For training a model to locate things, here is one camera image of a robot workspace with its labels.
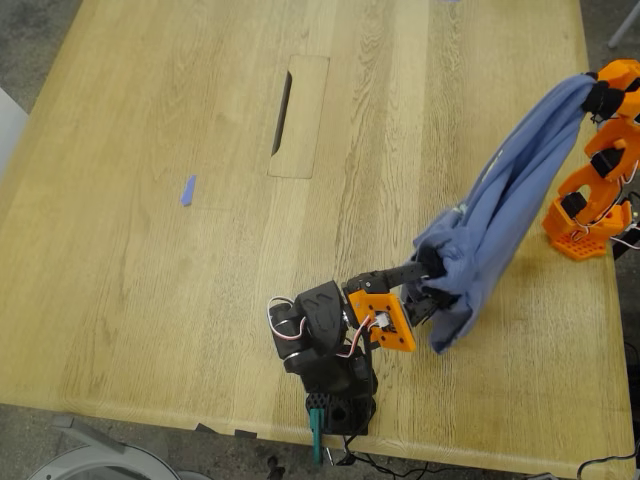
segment blue cloth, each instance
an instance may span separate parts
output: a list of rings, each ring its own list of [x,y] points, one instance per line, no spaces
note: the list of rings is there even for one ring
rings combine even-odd
[[[556,85],[500,145],[466,199],[414,240],[411,260],[420,260],[421,249],[435,248],[447,274],[405,285],[404,298],[422,300],[423,287],[460,295],[432,317],[429,342],[436,352],[443,353],[475,323],[575,144],[581,104],[594,84],[588,75],[575,75]]]

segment wood grain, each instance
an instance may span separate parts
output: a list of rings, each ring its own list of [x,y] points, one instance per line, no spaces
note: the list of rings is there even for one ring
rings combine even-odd
[[[267,174],[292,55],[330,59],[310,179]],[[85,0],[0,186],[0,402],[310,443],[266,300],[403,262],[585,69],[577,0]],[[631,450],[611,258],[536,222],[470,335],[428,328],[376,352],[357,449],[561,477]]]
[[[289,62],[276,135],[281,140],[269,162],[269,175],[311,178],[327,80],[327,57],[294,55]]]

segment concrete floor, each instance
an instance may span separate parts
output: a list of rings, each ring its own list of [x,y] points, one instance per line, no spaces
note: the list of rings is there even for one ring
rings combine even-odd
[[[635,2],[582,0],[583,19],[591,68],[616,57],[640,57],[640,22],[620,46],[610,51],[608,37]],[[80,0],[0,0],[0,87],[27,112],[31,111]],[[640,180],[634,182],[640,186]],[[640,256],[627,253],[616,264],[625,339],[640,347],[640,313],[636,278]],[[40,465],[74,446],[74,442],[49,427],[52,414],[0,405],[0,477],[25,480]],[[308,447],[227,437],[216,434],[85,419],[113,438],[144,447],[178,470],[192,470],[214,480],[257,479],[268,475],[267,459],[276,455],[287,468],[285,478],[373,479],[385,475],[358,464],[349,468],[313,468]],[[340,458],[339,452],[334,456]],[[422,468],[422,462],[375,457],[398,472]],[[442,466],[432,464],[431,469]],[[519,475],[478,469],[457,469],[438,474],[440,479],[507,479]]]

